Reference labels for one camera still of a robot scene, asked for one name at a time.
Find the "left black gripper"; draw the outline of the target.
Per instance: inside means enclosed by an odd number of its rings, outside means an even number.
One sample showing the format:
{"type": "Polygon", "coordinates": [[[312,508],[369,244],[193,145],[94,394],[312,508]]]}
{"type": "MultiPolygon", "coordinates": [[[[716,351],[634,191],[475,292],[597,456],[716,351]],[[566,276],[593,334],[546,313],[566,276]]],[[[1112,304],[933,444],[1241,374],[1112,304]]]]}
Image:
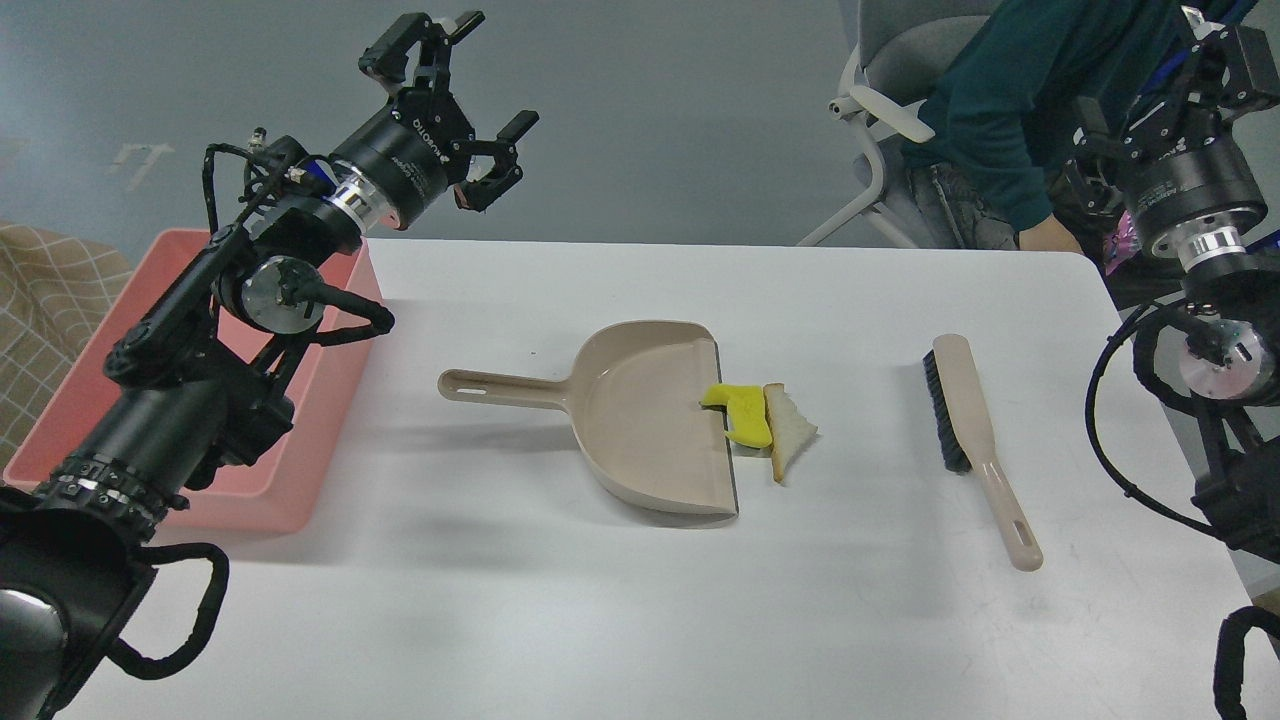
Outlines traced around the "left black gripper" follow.
{"type": "MultiPolygon", "coordinates": [[[[451,92],[451,55],[484,20],[465,12],[436,20],[428,13],[397,18],[358,59],[360,72],[389,99],[439,100],[451,92]]],[[[376,223],[411,227],[454,184],[454,204],[485,211],[524,178],[517,142],[540,120],[535,110],[518,111],[492,140],[475,140],[475,128],[456,100],[440,109],[375,111],[330,155],[338,184],[330,204],[360,228],[376,223]],[[475,158],[492,159],[476,179],[466,177],[475,158]]]]}

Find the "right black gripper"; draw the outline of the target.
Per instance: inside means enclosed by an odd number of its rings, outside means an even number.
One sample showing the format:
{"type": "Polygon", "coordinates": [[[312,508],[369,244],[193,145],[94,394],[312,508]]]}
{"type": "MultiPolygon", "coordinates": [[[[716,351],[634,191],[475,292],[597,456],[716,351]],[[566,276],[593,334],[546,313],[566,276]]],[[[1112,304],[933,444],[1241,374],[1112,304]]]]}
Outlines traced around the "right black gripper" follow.
{"type": "Polygon", "coordinates": [[[1149,81],[1149,136],[1185,140],[1149,158],[1112,131],[1100,101],[1071,101],[1076,131],[1062,176],[1085,214],[1125,205],[1140,251],[1198,266],[1247,254],[1244,236],[1268,211],[1242,150],[1228,136],[1242,117],[1277,105],[1277,64],[1249,5],[1181,5],[1178,40],[1149,81]]]}

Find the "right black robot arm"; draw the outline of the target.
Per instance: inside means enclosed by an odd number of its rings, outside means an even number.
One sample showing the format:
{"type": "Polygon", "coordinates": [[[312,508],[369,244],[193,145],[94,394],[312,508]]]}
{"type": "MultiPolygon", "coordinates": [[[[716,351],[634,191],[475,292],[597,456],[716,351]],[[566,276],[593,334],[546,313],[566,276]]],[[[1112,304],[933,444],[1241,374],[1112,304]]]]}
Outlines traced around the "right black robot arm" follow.
{"type": "Polygon", "coordinates": [[[1124,495],[1230,550],[1277,561],[1277,441],[1251,407],[1277,405],[1277,237],[1245,242],[1267,205],[1233,138],[1238,117],[1277,104],[1277,68],[1261,29],[1185,9],[1185,50],[1165,68],[1160,101],[1108,127],[1098,102],[1076,101],[1080,128],[1065,174],[1093,215],[1126,211],[1144,254],[1183,270],[1184,295],[1146,304],[1108,340],[1085,393],[1085,430],[1124,495]],[[1196,521],[1151,498],[1106,459],[1094,424],[1100,380],[1134,343],[1137,379],[1197,420],[1208,471],[1196,521]]]}

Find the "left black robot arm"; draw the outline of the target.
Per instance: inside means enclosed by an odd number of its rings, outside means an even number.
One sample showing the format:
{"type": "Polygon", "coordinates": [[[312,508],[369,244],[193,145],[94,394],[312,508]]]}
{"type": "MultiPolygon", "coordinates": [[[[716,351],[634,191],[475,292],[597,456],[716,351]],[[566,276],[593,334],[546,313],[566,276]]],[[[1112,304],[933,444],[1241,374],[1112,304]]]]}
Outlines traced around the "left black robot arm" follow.
{"type": "Polygon", "coordinates": [[[108,352],[120,397],[36,489],[3,491],[5,719],[52,717],[102,661],[157,680],[207,647],[229,560],[210,543],[156,546],[157,525],[293,429],[285,392],[311,347],[396,323],[323,264],[445,192],[484,211],[522,179],[517,143],[538,113],[479,138],[451,91],[452,53],[484,19],[401,15],[358,61],[385,104],[326,155],[262,129],[206,147],[210,240],[108,352]]]}

